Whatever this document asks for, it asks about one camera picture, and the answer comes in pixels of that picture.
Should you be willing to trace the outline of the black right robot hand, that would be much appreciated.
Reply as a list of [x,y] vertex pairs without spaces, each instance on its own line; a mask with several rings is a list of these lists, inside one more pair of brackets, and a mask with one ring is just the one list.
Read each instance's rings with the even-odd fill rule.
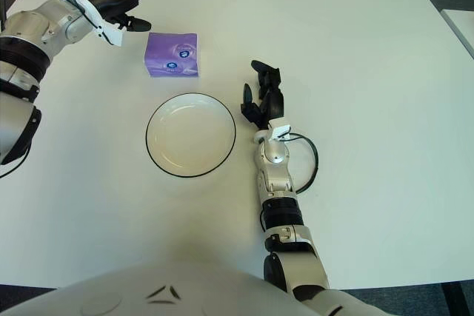
[[281,75],[279,68],[273,68],[261,61],[252,60],[251,67],[258,73],[258,99],[253,101],[249,84],[244,85],[241,113],[260,130],[266,130],[269,122],[284,116],[284,96],[279,88]]

